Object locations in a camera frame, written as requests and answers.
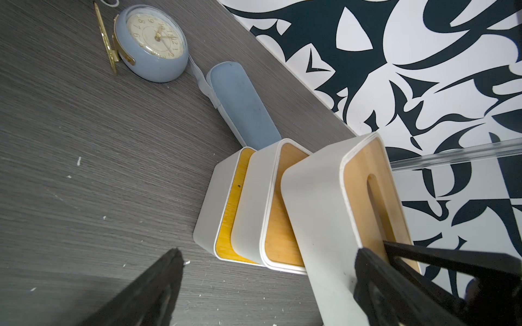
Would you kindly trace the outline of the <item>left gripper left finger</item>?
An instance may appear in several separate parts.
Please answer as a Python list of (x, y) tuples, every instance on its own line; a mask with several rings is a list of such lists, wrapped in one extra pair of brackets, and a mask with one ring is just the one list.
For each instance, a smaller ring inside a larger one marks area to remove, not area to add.
[(81, 325), (170, 325), (184, 271), (179, 249), (170, 249)]

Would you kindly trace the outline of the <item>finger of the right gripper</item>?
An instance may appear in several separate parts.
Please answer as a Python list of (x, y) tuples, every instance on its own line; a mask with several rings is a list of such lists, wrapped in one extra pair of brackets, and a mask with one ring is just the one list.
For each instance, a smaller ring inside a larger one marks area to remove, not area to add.
[[(391, 265), (466, 325), (521, 324), (521, 260), (505, 253), (435, 249), (384, 242)], [(404, 259), (471, 276), (465, 298), (449, 293)]]

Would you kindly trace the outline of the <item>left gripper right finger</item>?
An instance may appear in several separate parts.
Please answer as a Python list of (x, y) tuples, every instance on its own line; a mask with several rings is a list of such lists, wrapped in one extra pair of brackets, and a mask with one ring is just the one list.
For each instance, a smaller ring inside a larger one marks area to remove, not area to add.
[(355, 260), (354, 300), (370, 325), (463, 325), (370, 249)]

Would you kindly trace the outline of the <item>yellow top tissue box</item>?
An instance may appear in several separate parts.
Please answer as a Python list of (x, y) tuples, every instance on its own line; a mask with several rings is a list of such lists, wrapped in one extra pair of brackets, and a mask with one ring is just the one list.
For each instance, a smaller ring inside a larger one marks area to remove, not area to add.
[(219, 260), (251, 266), (257, 263), (236, 253), (231, 234), (250, 158), (255, 152), (242, 148), (215, 166), (193, 232), (195, 243)]

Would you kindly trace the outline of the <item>wood top tissue box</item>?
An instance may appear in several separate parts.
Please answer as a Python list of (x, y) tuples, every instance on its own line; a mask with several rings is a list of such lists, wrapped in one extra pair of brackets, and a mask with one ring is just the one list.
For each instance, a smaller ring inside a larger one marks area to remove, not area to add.
[(367, 325), (353, 297), (355, 260), (385, 241), (411, 244), (379, 134), (328, 145), (288, 168), (281, 193), (325, 325)]
[(281, 178), (310, 155), (291, 139), (252, 154), (231, 234), (238, 255), (271, 270), (307, 274), (282, 198)]

